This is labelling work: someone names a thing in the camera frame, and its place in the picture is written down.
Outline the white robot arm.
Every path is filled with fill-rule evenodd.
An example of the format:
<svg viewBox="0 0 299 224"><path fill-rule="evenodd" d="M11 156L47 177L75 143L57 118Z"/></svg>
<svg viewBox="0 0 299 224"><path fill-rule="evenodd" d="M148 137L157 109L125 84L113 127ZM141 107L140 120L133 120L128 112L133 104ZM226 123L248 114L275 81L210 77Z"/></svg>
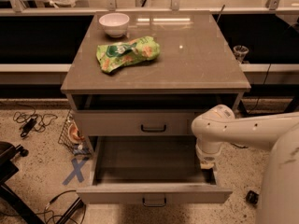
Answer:
<svg viewBox="0 0 299 224"><path fill-rule="evenodd" d="M196 152L208 164L221 145L245 145L269 152L258 199L256 224L299 224L299 113L238 119L216 105L192 121Z"/></svg>

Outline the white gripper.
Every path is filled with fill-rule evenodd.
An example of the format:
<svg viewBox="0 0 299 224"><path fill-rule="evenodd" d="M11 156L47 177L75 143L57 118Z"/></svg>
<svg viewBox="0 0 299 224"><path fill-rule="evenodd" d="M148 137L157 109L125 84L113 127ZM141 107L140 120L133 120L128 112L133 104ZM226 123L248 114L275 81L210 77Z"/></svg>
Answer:
<svg viewBox="0 0 299 224"><path fill-rule="evenodd" d="M222 142L209 142L198 140L195 145L196 155L200 161L201 169L212 169L220 154Z"/></svg>

